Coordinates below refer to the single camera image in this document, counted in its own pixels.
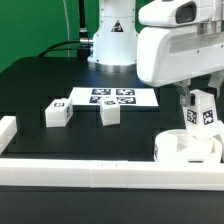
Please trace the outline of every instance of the white paper sheet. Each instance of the white paper sheet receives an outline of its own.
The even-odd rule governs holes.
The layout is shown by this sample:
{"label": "white paper sheet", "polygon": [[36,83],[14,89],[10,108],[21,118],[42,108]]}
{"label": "white paper sheet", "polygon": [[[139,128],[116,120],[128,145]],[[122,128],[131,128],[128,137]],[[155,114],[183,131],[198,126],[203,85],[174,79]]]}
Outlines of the white paper sheet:
{"label": "white paper sheet", "polygon": [[98,105],[102,96],[116,97],[121,106],[158,106],[153,89],[74,87],[69,99],[73,105]]}

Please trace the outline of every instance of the black table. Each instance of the black table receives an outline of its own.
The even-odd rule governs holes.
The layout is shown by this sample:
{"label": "black table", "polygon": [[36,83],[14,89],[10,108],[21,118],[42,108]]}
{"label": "black table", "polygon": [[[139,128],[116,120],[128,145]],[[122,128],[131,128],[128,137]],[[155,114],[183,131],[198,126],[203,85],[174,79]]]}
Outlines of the black table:
{"label": "black table", "polygon": [[[208,77],[192,82],[204,88]],[[155,136],[184,128],[172,85],[155,89],[159,107],[121,107],[121,124],[103,127],[99,106],[75,106],[65,128],[46,128],[44,111],[73,87],[149,88],[136,72],[91,70],[74,58],[23,58],[0,75],[0,116],[18,132],[2,158],[152,161]],[[224,120],[223,89],[217,100]],[[223,192],[0,187],[1,223],[222,223]]]}

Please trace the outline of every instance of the white block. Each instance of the white block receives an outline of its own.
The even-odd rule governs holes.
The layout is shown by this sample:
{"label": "white block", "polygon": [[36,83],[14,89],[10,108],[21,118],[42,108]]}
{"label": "white block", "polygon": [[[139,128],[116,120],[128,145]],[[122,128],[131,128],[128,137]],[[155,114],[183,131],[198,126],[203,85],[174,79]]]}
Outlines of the white block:
{"label": "white block", "polygon": [[0,159],[0,185],[90,187],[91,161]]}
{"label": "white block", "polygon": [[92,188],[127,188],[127,161],[93,161],[90,169]]}
{"label": "white block", "polygon": [[65,127],[73,115],[71,99],[56,99],[45,110],[47,127]]}
{"label": "white block", "polygon": [[0,121],[0,154],[2,154],[16,132],[16,117],[4,116]]}
{"label": "white block", "polygon": [[219,133],[214,95],[194,90],[195,106],[183,107],[186,129],[198,139],[209,139]]}
{"label": "white block", "polygon": [[120,124],[120,105],[115,97],[101,98],[100,115],[103,126]]}

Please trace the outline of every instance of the green background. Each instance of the green background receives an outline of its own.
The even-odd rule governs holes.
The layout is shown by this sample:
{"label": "green background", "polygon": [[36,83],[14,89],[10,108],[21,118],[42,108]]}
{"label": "green background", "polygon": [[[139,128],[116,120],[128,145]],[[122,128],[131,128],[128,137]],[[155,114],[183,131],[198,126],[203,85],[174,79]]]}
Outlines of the green background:
{"label": "green background", "polygon": [[[138,10],[150,0],[136,0],[136,29]],[[22,57],[37,56],[47,47],[67,40],[63,0],[0,0],[0,72]],[[67,0],[71,37],[78,39],[78,0]],[[85,0],[86,25],[94,34],[99,25],[99,0]],[[67,56],[54,52],[47,56]]]}

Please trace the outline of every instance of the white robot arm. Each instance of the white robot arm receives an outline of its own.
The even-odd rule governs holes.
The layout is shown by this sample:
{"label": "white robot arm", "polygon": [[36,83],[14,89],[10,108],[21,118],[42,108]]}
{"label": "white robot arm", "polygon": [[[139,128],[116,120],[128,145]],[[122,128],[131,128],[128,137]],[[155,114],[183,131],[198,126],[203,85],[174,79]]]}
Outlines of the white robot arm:
{"label": "white robot arm", "polygon": [[[219,95],[224,81],[223,12],[224,0],[155,0],[139,12],[140,22],[148,27],[139,35],[138,76],[142,82],[154,87],[176,85],[181,96],[186,133],[192,136],[193,142],[204,146],[220,135],[214,96],[200,90],[190,92],[188,86],[191,78],[211,74],[209,86],[216,88]],[[200,147],[193,148],[195,153]],[[157,143],[155,151],[161,155]],[[196,157],[188,151],[183,150],[187,161],[197,158],[197,161],[211,162],[215,150],[206,156],[199,150]],[[181,154],[180,149],[178,152],[167,158],[181,159],[184,153]],[[220,161],[221,154],[218,153],[216,161]]]}
{"label": "white robot arm", "polygon": [[162,86],[224,69],[223,0],[155,0],[140,10],[137,72]]}

